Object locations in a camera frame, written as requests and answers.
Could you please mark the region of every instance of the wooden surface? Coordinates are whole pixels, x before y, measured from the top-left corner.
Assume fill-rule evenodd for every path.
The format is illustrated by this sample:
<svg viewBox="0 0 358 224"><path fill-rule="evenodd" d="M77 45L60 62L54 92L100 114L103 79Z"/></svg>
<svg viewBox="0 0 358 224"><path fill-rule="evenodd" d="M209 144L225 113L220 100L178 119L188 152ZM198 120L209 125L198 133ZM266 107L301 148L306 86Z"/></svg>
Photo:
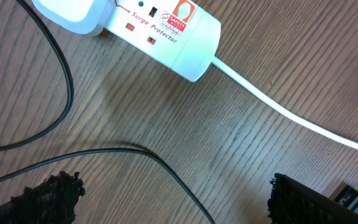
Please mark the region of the wooden surface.
<svg viewBox="0 0 358 224"><path fill-rule="evenodd" d="M196 0L222 22L217 55L294 113L358 142L358 0ZM130 142L166 160L217 223L270 223L280 172L329 196L358 189L358 152L280 116L210 67L190 83L115 35L90 39L44 19L75 84L58 128L0 152L0 176L53 156ZM0 145L50 124L66 102L49 44L15 1L0 0ZM83 156L0 184L0 205L50 174L80 171L76 223L207 223L150 159Z"/></svg>

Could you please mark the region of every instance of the white power strip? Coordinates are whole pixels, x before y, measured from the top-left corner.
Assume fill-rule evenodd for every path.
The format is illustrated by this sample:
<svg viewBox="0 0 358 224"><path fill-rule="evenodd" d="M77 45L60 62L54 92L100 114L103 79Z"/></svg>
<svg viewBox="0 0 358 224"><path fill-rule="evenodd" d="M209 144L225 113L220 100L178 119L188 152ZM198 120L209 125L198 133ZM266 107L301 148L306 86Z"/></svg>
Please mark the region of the white power strip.
<svg viewBox="0 0 358 224"><path fill-rule="evenodd" d="M191 82L213 63L234 81L292 121L358 150L358 143L288 111L214 57L221 24L190 0L33 0L50 20L78 34L103 28L128 41Z"/></svg>

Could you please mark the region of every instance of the black object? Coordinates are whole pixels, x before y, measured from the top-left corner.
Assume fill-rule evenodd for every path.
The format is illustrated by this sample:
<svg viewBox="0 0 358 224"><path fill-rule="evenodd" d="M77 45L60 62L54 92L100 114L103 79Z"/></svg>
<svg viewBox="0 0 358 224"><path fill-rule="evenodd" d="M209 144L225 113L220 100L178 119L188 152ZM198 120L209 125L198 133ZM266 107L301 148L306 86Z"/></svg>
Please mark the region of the black object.
<svg viewBox="0 0 358 224"><path fill-rule="evenodd" d="M80 151L80 152L73 152L66 155L54 157L51 159L47 159L46 161L38 162L36 164L30 165L28 167L25 167L23 169L17 170L15 172L12 172L8 175L5 175L3 177L0 177L0 182L11 179L15 176L18 176L20 174L23 174L25 172L28 172L30 170L36 169L38 167L45 166L47 164L57 162L63 159L68 159L76 156L83 156L88 154L100 154L100 153L107 153L107 152L123 152L123 153L131 153L131 154L139 154L142 156L147 156L151 159L153 159L155 162L160 164L177 182L178 184L185 190L185 192L191 197L191 199L194 201L194 203L200 208L200 210L205 214L207 219L215 224L215 221L213 220L212 216L209 214L207 209L203 206L203 204L198 200L198 198L194 195L194 193L189 189L189 187L184 183L184 181L181 180L181 178L178 176L178 174L175 173L175 171L164 161L162 160L158 155L154 154L153 152L149 151L143 151L139 149L128 149L128 148L112 148L112 149L92 149L92 150L86 150L86 151Z"/></svg>
<svg viewBox="0 0 358 224"><path fill-rule="evenodd" d="M75 219L74 206L84 196L83 181L61 171L57 176L24 193L12 197L9 203L0 207L0 224L38 223L70 224Z"/></svg>
<svg viewBox="0 0 358 224"><path fill-rule="evenodd" d="M297 181L275 174L269 217L273 224L355 224L358 214Z"/></svg>
<svg viewBox="0 0 358 224"><path fill-rule="evenodd" d="M59 59L60 64L62 65L63 73L65 76L66 84L67 84L67 102L66 107L61 113L61 115L57 118L55 122L53 122L50 126L45 128L43 131L39 132L38 134L29 137L28 139L19 141L17 143L9 144L7 146L0 146L0 152L1 151L7 151L10 149L14 149L17 147L24 146L32 141L37 140L38 138L41 138L42 136L48 134L51 130L56 128L67 116L68 112L71 109L71 106L73 105L73 97L74 97L74 87L73 87L73 79L71 77L71 71L68 66L67 60L65 56L63 55L62 50L60 49L59 45L57 44L55 38L53 38L53 35L48 30L48 27L42 22L41 18L34 12L34 10L24 1L24 0L16 0L17 3L19 3L23 9L29 14L29 16L34 20L34 22L38 25L44 36L47 38L48 42L50 43L51 48L56 53L57 58Z"/></svg>
<svg viewBox="0 0 358 224"><path fill-rule="evenodd" d="M347 185L334 201L358 214L358 191Z"/></svg>

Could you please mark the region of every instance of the white cable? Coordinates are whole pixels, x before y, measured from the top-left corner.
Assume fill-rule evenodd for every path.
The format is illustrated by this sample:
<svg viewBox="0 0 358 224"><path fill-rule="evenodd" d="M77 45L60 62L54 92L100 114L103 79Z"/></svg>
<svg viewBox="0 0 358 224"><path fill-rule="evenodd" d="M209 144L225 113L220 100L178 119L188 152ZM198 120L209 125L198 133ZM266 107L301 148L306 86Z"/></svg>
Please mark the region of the white cable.
<svg viewBox="0 0 358 224"><path fill-rule="evenodd" d="M223 63L220 59L214 57L212 59L212 63L217 66L219 69L221 69L224 73L229 75L234 81L238 82L238 84L242 85L246 90L250 91L253 95L255 95L257 98L262 100L264 103L269 105L271 108L275 109L280 114L286 116L287 118L291 119L292 121L312 130L319 134L322 134L323 136L326 136L329 139L332 139L334 141L337 141L341 144L344 144L345 146L352 147L354 149L358 150L358 143L348 140L344 137L341 137L337 134L334 134L330 131L325 130L322 127L319 127L297 115L292 113L291 111L288 111L280 104L276 103L273 99L269 98L266 94L262 93L258 88L253 86L250 82L248 82L245 78L240 76L237 72L235 72L233 69L231 69L229 66L227 66L225 63Z"/></svg>

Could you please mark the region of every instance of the wire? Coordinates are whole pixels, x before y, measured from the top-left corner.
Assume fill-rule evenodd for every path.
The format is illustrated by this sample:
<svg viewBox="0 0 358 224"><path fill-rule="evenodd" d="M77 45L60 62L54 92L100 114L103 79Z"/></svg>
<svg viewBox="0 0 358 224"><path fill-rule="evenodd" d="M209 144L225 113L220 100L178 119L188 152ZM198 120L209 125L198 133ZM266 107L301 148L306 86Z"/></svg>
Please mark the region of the wire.
<svg viewBox="0 0 358 224"><path fill-rule="evenodd" d="M23 7L23 9L29 14L29 16L31 18L33 18L34 22L40 27L40 30L42 31L42 33L44 33L45 37L47 38L48 42L50 43L51 48L56 53L56 56L60 62L60 65L62 65L62 69L64 72L66 84L67 84L67 102L66 102L65 109L63 110L61 115L50 126L45 128L43 131L39 132L38 134L36 134L32 137L29 137L25 140L22 140L22 141L13 143L13 144L8 144L6 146L0 146L0 152L24 146L32 141L37 140L38 138L41 138L42 136L48 134L51 130L56 128L56 126L58 126L63 121L63 119L65 119L65 117L67 116L68 112L71 109L71 106L73 105L73 95L74 95L73 80L71 77L70 68L68 66L67 60L66 60L62 50L60 49L59 45L57 44L55 38L53 38L53 35L48 30L47 26L44 24L44 22L42 22L41 18L34 12L34 10L24 0L16 0L16 1Z"/></svg>
<svg viewBox="0 0 358 224"><path fill-rule="evenodd" d="M246 90L251 92L254 96L256 96L258 99L262 100L264 103L266 103L268 106L279 112L280 114L284 115L288 119L312 130L315 131L323 136L326 136L329 139L332 139L336 142L339 142L345 146L352 147L354 149L358 150L358 143L351 141L349 139L346 139L344 137L341 137L337 134L334 134L330 131L325 130L322 127L319 127L299 116L292 113L291 111L288 111L280 104L276 103L273 99L269 98L265 93L262 93L258 88L253 86L250 82L248 82L245 78L240 76L237 72L235 72L232 68L227 66L225 63L223 63L220 59L214 57L212 60L212 63L217 66L220 70L222 70L226 75L231 77L234 81L236 81L238 84L243 86Z"/></svg>
<svg viewBox="0 0 358 224"><path fill-rule="evenodd" d="M5 176L0 177L0 182L11 179L13 177L16 177L18 175L21 175L25 172L28 172L30 170L34 170L36 168L51 164L53 162L61 161L64 159L77 157L77 156L84 156L88 154L100 154L100 153L109 153L109 152L123 152L123 153L131 153L131 154L138 154L142 156L149 157L153 159L155 162L160 164L180 185L180 187L185 190L185 192L190 196L190 198L194 201L194 203L200 208L200 210L204 213L206 218L213 224L215 224L214 219L212 218L211 214L207 211L207 209L204 207L204 205L198 200L198 198L194 195L194 193L190 190L190 188L184 183L184 181L181 180L181 178L178 176L178 174L175 173L175 171L159 156L156 154L152 154L151 152L139 150L139 149L128 149L128 148L109 148L109 149L91 149L91 150L85 150L85 151L79 151L79 152L72 152L69 154L65 154L62 156L57 156L51 159L47 159L42 162L38 162L36 164L32 164L28 167L25 167L23 169L17 170L15 172L12 172L10 174L7 174Z"/></svg>

